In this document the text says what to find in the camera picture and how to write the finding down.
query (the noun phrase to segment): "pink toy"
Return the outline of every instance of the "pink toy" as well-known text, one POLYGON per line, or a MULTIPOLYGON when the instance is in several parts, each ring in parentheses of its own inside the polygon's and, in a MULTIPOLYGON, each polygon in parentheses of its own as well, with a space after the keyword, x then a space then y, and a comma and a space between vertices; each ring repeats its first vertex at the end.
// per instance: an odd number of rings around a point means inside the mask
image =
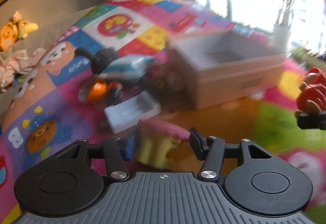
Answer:
POLYGON ((172 136, 175 139, 181 139, 182 141, 186 141, 190 137, 190 132, 188 130, 154 118, 141 119, 139 120, 138 125, 142 127, 148 126, 161 133, 166 133, 166 135, 172 136))

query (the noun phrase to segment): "round pad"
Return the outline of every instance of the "round pad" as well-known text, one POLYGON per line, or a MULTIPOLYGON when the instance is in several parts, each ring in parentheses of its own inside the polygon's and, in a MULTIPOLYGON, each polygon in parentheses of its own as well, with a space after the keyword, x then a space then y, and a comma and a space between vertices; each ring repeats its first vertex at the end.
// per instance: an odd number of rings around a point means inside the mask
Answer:
POLYGON ((18 177, 14 192, 23 210, 64 216, 95 203, 104 190, 102 177, 78 159, 44 160, 18 177))
POLYGON ((66 172, 51 172, 42 175, 37 181, 39 188, 46 193, 59 194, 71 189, 76 183, 76 178, 66 172))
POLYGON ((223 189, 240 207, 277 216, 304 210, 312 194, 312 183, 279 157, 245 157, 243 165, 225 177, 223 189))
POLYGON ((289 180, 276 172, 261 172, 251 179, 252 185, 259 191, 268 194, 277 194, 285 191, 289 186, 289 180))

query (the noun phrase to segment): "red toy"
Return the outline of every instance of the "red toy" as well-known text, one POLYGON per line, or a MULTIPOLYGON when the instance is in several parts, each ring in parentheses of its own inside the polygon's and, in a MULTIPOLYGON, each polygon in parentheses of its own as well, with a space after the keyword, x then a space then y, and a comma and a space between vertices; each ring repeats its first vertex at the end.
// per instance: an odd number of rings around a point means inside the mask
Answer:
POLYGON ((326 110, 326 87, 319 84, 307 85, 305 82, 301 85, 302 93, 297 98, 298 109, 307 112, 306 102, 313 101, 322 111, 326 110))
POLYGON ((304 78, 304 82, 308 85, 321 83, 326 86, 326 75, 321 69, 311 68, 304 78))

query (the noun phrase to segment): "ribbed plastic surface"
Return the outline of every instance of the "ribbed plastic surface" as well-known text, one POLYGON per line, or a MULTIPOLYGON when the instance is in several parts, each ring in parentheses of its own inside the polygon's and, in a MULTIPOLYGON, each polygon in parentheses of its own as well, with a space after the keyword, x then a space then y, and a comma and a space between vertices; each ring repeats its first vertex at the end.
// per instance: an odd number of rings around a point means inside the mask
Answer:
POLYGON ((49 218, 24 213, 19 224, 305 224, 304 213, 270 218, 234 206, 215 183, 197 180, 190 172, 138 172, 112 184, 100 202, 76 215, 49 218))

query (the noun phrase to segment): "orange ball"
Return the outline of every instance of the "orange ball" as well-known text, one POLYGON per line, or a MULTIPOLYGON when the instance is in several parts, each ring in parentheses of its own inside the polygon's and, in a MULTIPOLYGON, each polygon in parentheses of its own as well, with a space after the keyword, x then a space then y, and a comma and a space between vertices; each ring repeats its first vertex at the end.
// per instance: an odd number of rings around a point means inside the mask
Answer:
POLYGON ((107 92, 107 86, 106 81, 101 78, 96 78, 95 84, 88 93, 87 101, 97 102, 103 100, 107 92))

